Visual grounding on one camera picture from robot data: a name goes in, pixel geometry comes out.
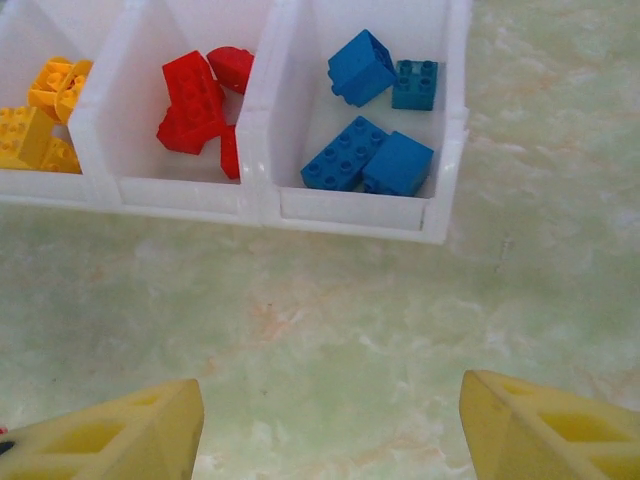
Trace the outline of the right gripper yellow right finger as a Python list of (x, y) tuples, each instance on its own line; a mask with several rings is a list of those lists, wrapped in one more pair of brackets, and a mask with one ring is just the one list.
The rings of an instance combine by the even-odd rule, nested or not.
[(459, 414), (478, 480), (640, 480), (640, 412), (468, 370)]

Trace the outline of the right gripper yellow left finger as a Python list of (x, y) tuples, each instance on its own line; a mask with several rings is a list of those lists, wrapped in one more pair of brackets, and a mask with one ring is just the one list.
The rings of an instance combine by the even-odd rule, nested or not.
[(0, 480), (191, 480), (204, 425), (173, 380), (0, 435)]

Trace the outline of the yellow lego brick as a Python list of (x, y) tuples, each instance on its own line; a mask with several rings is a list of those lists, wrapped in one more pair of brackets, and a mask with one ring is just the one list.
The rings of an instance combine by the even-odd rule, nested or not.
[(57, 137), (50, 138), (40, 170), (69, 174), (82, 173), (73, 147)]
[(37, 107), (0, 108), (0, 169), (39, 170), (53, 128)]

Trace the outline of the red long lego brick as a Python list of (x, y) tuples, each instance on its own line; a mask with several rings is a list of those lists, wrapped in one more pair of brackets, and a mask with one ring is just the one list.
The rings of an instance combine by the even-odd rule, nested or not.
[(156, 137), (168, 150), (199, 155), (226, 128), (225, 94), (197, 50), (164, 64), (162, 72), (170, 106)]
[(220, 135), (220, 168), (228, 179), (240, 179), (235, 125), (226, 125)]

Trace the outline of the blue long lego brick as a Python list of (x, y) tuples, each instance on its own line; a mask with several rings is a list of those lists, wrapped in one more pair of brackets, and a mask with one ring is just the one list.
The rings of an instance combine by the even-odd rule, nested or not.
[(307, 188), (353, 191), (362, 170), (389, 134), (362, 116), (356, 117), (300, 171)]

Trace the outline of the yellow round lego piece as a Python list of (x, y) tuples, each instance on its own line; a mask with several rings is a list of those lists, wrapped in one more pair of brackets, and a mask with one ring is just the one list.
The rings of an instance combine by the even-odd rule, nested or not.
[(93, 67), (91, 60), (47, 60), (27, 92), (27, 103), (44, 111), (56, 124), (67, 125)]

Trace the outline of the red arched lego brick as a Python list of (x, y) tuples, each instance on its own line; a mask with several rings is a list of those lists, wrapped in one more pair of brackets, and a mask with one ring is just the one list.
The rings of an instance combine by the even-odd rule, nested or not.
[(234, 46), (221, 46), (206, 54), (219, 83), (241, 95), (246, 93), (254, 55), (246, 49)]

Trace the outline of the white plastic bin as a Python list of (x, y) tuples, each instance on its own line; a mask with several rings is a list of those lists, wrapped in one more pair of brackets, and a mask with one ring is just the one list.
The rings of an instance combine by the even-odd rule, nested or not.
[[(0, 10), (0, 107), (26, 104), (47, 60), (95, 61), (125, 0), (6, 0)], [(81, 175), (0, 169), (0, 199), (85, 205)]]
[[(473, 0), (275, 0), (238, 132), (244, 179), (262, 225), (444, 242), (468, 137), (465, 63), (472, 6)], [(363, 30), (395, 59), (438, 63), (432, 111), (396, 110), (389, 94), (357, 108), (331, 92), (330, 57)], [(431, 173), (415, 196), (304, 187), (301, 168), (357, 116), (434, 150)]]
[[(80, 97), (69, 128), (90, 204), (104, 211), (254, 224), (255, 115), (288, 0), (126, 0)], [(245, 95), (225, 107), (237, 126), (241, 178), (225, 177), (220, 142), (198, 156), (167, 150), (156, 137), (169, 106), (163, 64), (219, 46), (255, 55)]]

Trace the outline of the small blue lego brick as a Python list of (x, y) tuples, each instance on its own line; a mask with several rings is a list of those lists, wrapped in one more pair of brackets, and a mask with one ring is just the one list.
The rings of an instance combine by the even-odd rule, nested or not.
[(398, 110), (432, 111), (437, 90), (439, 63), (403, 59), (396, 62), (396, 81), (391, 106)]

